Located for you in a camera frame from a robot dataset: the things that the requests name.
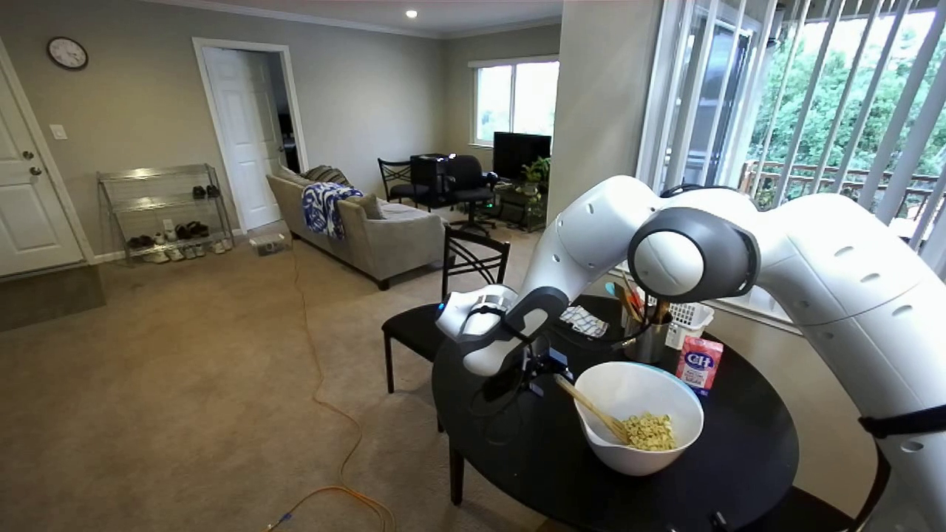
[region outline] blanket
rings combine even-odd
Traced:
[[[338,202],[361,199],[361,190],[349,184],[311,184],[302,192],[302,217],[314,234],[339,237],[344,227],[338,223]]]

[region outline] beige sofa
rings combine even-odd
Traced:
[[[443,261],[440,217],[407,203],[375,202],[373,196],[363,202],[338,202],[339,237],[314,234],[302,212],[302,196],[308,186],[311,180],[289,168],[270,174],[270,190],[293,237],[349,263],[382,289],[388,289],[397,276]]]

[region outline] black round table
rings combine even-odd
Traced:
[[[550,325],[534,350],[558,350],[570,369],[605,357],[561,325]],[[443,347],[435,362],[437,421],[448,435],[453,503],[462,503],[463,461],[524,505],[577,529],[740,529],[763,517],[788,492],[799,441],[787,406],[771,384],[729,351],[703,399],[700,441],[667,469],[620,475],[598,461],[581,438],[570,396],[550,376],[527,381],[518,362],[496,379],[463,369]]]

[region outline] white door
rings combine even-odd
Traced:
[[[271,226],[280,212],[265,174],[280,161],[265,62],[261,54],[227,47],[200,47],[200,56],[240,227]]]
[[[79,242],[0,69],[0,276],[79,261]]]

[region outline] light switch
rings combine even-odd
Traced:
[[[51,124],[54,140],[67,140],[66,124]]]

